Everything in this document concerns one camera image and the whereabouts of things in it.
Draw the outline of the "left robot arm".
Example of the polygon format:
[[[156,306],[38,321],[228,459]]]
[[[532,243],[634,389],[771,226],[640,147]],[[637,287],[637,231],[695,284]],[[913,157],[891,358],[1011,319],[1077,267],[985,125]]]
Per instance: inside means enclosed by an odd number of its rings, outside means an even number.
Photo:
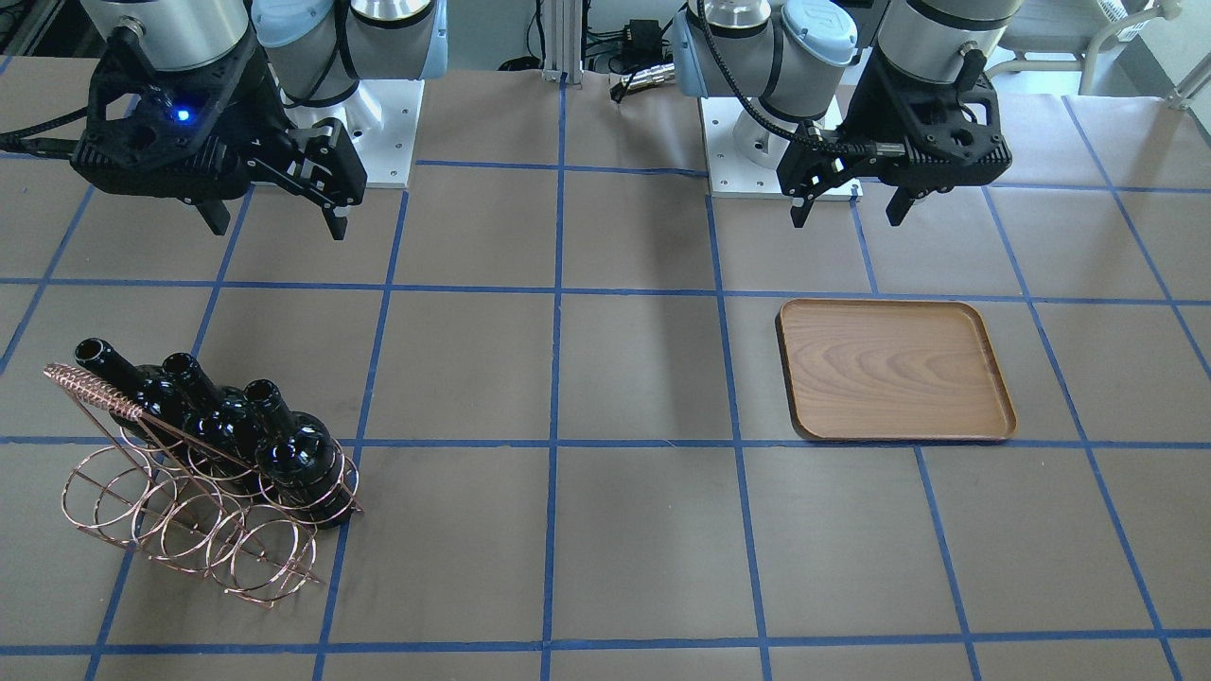
[[[897,227],[932,193],[986,185],[1011,168],[988,56],[1017,1],[891,1],[843,120],[820,126],[859,52],[859,25],[832,1],[689,1],[671,23],[685,96],[734,96],[784,141],[776,177],[803,227],[817,198],[856,178],[893,185]]]

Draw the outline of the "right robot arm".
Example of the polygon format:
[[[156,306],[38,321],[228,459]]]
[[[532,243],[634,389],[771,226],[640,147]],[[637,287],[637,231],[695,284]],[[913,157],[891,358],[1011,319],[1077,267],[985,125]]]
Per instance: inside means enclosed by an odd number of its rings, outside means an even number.
[[[335,240],[398,119],[369,82],[448,69],[443,1],[86,1],[105,40],[70,164],[96,189],[191,205],[216,236],[256,183]]]

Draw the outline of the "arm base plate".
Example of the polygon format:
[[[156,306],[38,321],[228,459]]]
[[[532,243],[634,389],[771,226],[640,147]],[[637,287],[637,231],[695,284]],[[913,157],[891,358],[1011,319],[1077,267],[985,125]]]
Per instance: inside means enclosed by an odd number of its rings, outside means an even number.
[[[363,80],[348,99],[323,108],[289,108],[285,95],[279,98],[298,128],[327,118],[342,120],[366,168],[368,188],[407,188],[425,85],[424,80]]]
[[[731,96],[700,98],[702,139],[716,199],[784,199],[776,174],[788,141],[762,128]]]

